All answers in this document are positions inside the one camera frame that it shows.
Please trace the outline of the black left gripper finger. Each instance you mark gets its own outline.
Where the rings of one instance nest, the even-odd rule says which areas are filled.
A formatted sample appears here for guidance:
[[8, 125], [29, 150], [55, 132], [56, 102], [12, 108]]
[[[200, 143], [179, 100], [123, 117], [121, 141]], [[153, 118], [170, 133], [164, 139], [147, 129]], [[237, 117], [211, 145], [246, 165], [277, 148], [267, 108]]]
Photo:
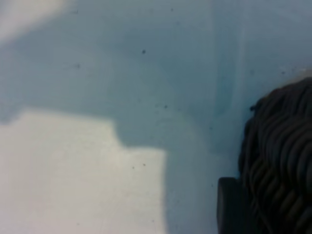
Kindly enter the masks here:
[[217, 189], [217, 227], [219, 234], [244, 233], [243, 190], [233, 177], [221, 177]]

